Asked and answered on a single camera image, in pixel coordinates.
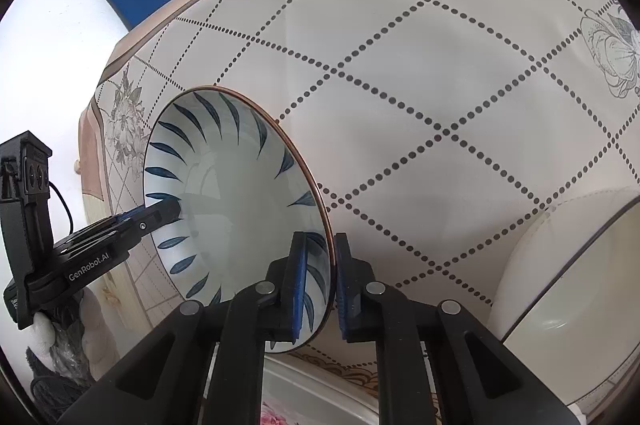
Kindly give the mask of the blue leaf pattern plate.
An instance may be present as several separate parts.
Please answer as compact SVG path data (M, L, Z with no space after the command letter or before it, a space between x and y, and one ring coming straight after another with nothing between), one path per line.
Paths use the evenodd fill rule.
M306 237L296 341L322 329L334 292L334 246L314 177L291 138L259 105L226 88L179 94L156 120L143 162L146 205L174 200L180 215L151 234L172 284L203 305L230 301L262 281L274 260Z

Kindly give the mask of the patterned tablecloth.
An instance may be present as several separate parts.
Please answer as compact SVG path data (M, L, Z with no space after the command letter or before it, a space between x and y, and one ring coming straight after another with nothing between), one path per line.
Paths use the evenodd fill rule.
M503 338L639 191L639 25L618 0L171 0L96 88L88 203L142 201L153 122L201 85L280 122L384 282Z

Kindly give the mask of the white plate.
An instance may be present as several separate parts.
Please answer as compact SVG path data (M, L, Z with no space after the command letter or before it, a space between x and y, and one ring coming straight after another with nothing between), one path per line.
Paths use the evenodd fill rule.
M589 423L639 366L639 191L545 210L515 245L488 329Z

